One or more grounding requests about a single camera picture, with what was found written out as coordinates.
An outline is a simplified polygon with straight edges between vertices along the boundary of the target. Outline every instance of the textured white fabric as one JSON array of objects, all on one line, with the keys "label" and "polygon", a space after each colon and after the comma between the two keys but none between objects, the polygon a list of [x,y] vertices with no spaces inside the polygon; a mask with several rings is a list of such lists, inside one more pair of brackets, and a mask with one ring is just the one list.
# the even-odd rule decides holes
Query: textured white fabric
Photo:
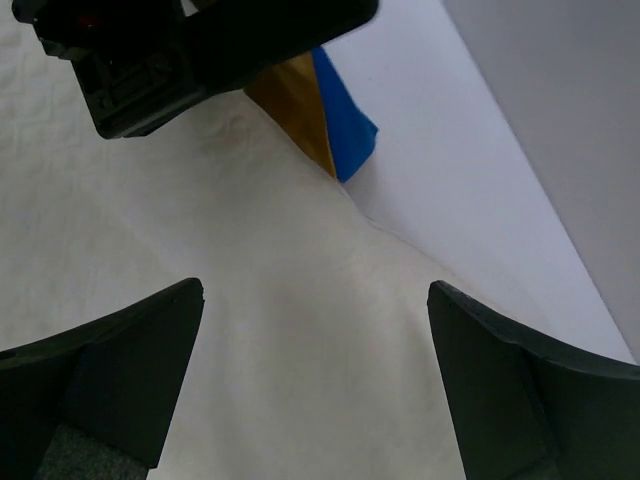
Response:
[{"label": "textured white fabric", "polygon": [[207,305],[152,479],[463,479],[424,307],[451,276],[241,94],[98,138],[0,7],[0,348],[184,277]]}]

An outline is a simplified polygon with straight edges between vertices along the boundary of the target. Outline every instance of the gray wall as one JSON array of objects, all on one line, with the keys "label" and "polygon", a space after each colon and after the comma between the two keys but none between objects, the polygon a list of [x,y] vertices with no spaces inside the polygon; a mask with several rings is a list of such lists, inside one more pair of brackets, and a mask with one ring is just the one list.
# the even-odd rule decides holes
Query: gray wall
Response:
[{"label": "gray wall", "polygon": [[640,358],[640,2],[444,3]]}]

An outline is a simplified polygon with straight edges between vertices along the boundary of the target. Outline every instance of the white wall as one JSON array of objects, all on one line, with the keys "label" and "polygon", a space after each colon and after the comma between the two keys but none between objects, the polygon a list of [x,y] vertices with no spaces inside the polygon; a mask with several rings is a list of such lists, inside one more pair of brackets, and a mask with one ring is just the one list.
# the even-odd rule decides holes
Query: white wall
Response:
[{"label": "white wall", "polygon": [[380,126],[374,158],[347,186],[365,214],[523,323],[631,361],[440,2],[383,1],[329,53]]},{"label": "white wall", "polygon": [[445,0],[640,355],[640,2]]}]

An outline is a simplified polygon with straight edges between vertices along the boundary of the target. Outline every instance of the white cloth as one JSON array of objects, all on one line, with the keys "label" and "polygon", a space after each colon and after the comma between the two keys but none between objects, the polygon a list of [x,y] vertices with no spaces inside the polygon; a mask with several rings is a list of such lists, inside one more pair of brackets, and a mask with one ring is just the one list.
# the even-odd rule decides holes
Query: white cloth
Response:
[{"label": "white cloth", "polygon": [[0,59],[0,348],[197,276],[202,327],[151,479],[464,478],[425,309],[450,274],[241,94],[106,142],[6,2]]}]

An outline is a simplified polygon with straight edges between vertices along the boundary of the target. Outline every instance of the blue object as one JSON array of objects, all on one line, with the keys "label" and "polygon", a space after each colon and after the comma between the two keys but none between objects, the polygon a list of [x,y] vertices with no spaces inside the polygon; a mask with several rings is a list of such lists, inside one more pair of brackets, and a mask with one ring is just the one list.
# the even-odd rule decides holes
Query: blue object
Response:
[{"label": "blue object", "polygon": [[367,161],[378,127],[356,106],[323,48],[311,52],[324,104],[329,145],[338,180],[346,182]]}]

